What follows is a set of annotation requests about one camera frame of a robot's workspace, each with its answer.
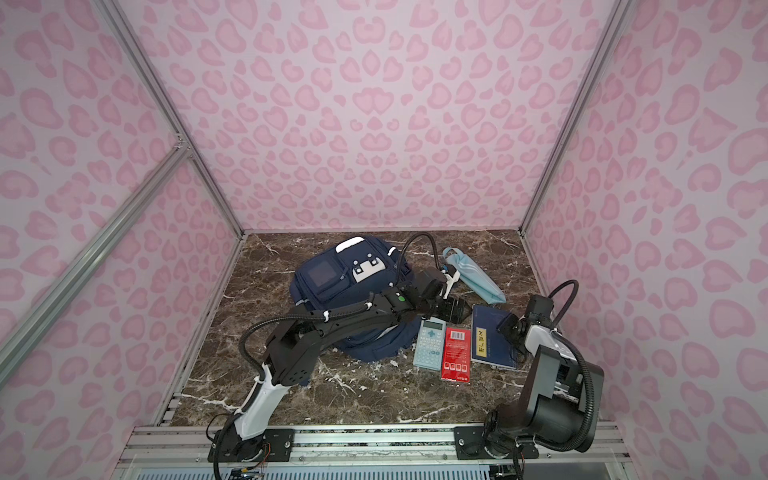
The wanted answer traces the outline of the blue book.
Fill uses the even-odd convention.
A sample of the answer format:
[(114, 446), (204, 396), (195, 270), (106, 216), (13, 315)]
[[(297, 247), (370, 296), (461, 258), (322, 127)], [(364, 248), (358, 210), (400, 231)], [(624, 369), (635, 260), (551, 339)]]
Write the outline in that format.
[(501, 331), (511, 312), (475, 305), (472, 310), (471, 360), (506, 370), (517, 369), (517, 353)]

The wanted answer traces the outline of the light blue pencil pouch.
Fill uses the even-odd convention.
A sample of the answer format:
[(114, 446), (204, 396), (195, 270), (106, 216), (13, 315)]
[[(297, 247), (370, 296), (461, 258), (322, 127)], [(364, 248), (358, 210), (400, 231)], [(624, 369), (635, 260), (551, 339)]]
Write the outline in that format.
[(503, 304), (506, 296), (488, 274), (466, 253), (458, 248), (443, 250), (443, 257), (448, 265), (453, 266), (463, 281), (485, 303)]

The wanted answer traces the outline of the navy blue student backpack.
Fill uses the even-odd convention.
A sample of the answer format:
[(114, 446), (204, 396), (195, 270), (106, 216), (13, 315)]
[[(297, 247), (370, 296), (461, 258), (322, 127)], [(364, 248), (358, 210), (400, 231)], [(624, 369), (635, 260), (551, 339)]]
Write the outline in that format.
[[(400, 251), (375, 236), (354, 236), (299, 266), (289, 287), (297, 306), (329, 310), (366, 300), (395, 282)], [(348, 356), (376, 362), (410, 347), (419, 332), (417, 322), (374, 329), (343, 339), (335, 347)]]

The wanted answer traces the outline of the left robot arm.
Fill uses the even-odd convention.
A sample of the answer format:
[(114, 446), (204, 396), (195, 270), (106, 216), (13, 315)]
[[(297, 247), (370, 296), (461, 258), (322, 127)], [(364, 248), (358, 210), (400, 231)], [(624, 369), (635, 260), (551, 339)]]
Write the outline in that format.
[(238, 442), (262, 439), (283, 396), (311, 377), (324, 350), (353, 335), (434, 314), (459, 278), (453, 267), (428, 268), (352, 305), (296, 311), (250, 326), (238, 351), (256, 372), (254, 385), (227, 427)]

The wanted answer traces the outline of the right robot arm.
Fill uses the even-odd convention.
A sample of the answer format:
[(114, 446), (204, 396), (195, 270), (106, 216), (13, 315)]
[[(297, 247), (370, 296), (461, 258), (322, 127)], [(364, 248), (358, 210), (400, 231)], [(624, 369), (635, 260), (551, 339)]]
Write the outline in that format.
[(593, 444), (604, 370), (558, 330), (553, 311), (552, 298), (534, 294), (524, 315), (502, 328), (532, 363), (519, 398), (486, 417), (483, 447), (493, 457), (520, 455), (526, 444), (579, 453)]

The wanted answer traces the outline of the red calculator package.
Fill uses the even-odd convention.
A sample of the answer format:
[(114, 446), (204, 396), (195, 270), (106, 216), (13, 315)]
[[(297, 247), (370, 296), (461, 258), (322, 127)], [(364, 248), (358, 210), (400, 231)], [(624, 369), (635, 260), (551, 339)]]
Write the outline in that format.
[(469, 383), (471, 367), (471, 331), (449, 327), (446, 331), (441, 379)]

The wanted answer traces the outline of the light blue calculator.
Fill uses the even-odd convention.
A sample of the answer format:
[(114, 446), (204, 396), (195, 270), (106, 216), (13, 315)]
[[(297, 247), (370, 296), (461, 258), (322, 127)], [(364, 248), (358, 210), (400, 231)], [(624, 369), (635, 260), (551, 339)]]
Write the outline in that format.
[(447, 323), (435, 317), (421, 321), (413, 356), (416, 367), (441, 370), (446, 330)]

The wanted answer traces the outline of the aluminium frame post right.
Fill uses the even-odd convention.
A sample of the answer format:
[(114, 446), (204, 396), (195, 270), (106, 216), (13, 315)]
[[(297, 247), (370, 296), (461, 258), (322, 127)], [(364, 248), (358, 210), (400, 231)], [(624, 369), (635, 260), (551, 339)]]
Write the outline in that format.
[(576, 133), (581, 118), (586, 111), (590, 98), (593, 95), (601, 76), (607, 67), (609, 60), (615, 51), (619, 40), (631, 22), (637, 1), (620, 0), (615, 1), (610, 15), (605, 24), (596, 49), (587, 63), (584, 74), (578, 83), (575, 95), (571, 101), (567, 115), (556, 137), (554, 146), (550, 152), (548, 160), (543, 169), (542, 176), (534, 190), (531, 203), (526, 210), (518, 233), (525, 238), (532, 230), (532, 224), (536, 215), (544, 202), (545, 194), (551, 185), (555, 173), (561, 163), (565, 151), (569, 146), (571, 139)]

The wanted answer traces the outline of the aluminium frame post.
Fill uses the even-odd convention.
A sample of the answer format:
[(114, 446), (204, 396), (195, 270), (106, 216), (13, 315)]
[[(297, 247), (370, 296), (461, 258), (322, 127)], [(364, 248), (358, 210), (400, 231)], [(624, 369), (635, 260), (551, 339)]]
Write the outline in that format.
[(542, 176), (534, 190), (531, 203), (526, 210), (518, 233), (525, 238), (532, 230), (532, 224), (536, 215), (544, 202), (545, 194), (551, 185), (555, 173), (561, 163), (565, 151), (569, 146), (571, 139), (576, 133), (581, 118), (586, 111), (590, 98), (593, 95), (601, 76), (607, 67), (609, 60), (615, 51), (619, 40), (631, 22), (637, 1), (620, 0), (615, 1), (610, 15), (605, 24), (596, 49), (587, 63), (584, 74), (578, 83), (575, 95), (571, 101), (567, 115), (556, 137), (554, 146), (550, 152), (548, 160), (543, 169)]
[(178, 108), (171, 99), (169, 91), (152, 65), (145, 49), (141, 45), (139, 36), (128, 21), (119, 2), (96, 0), (94, 5), (114, 34), (121, 49), (127, 55), (149, 96), (159, 108), (162, 116), (178, 138), (179, 143), (189, 151), (194, 168), (211, 195), (215, 206), (227, 221), (236, 238), (239, 240), (244, 239), (246, 237), (245, 229), (236, 218), (233, 208), (214, 179), (211, 169), (203, 160)]

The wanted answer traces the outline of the aluminium frame post left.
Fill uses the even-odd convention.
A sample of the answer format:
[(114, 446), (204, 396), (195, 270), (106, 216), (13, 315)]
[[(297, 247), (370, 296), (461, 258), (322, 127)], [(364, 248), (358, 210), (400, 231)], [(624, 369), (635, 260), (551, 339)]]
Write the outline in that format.
[(152, 65), (145, 49), (141, 45), (139, 36), (128, 21), (119, 2), (96, 0), (94, 5), (114, 34), (121, 49), (127, 55), (149, 96), (159, 108), (162, 116), (178, 138), (179, 143), (189, 151), (194, 168), (211, 195), (215, 206), (227, 221), (236, 238), (239, 240), (244, 239), (246, 237), (245, 229), (236, 218), (233, 208), (214, 179), (211, 169), (203, 160), (178, 108), (171, 99), (169, 91)]

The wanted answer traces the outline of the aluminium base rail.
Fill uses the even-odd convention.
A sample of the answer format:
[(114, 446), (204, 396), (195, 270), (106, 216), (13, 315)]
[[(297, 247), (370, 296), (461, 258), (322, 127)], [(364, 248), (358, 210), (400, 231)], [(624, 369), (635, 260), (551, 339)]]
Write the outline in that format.
[(208, 460), (199, 427), (141, 427), (113, 473), (115, 479), (635, 479), (618, 427), (600, 422), (585, 453), (527, 445), (521, 459), (483, 451), (480, 424), (278, 426), (266, 462)]

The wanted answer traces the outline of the aluminium frame strut left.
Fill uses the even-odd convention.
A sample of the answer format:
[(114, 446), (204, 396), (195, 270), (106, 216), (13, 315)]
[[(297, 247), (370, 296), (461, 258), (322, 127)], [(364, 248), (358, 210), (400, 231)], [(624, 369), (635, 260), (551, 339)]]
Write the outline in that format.
[(6, 385), (15, 375), (187, 157), (188, 144), (181, 141), (68, 264), (62, 275), (39, 296), (1, 345), (2, 385)]

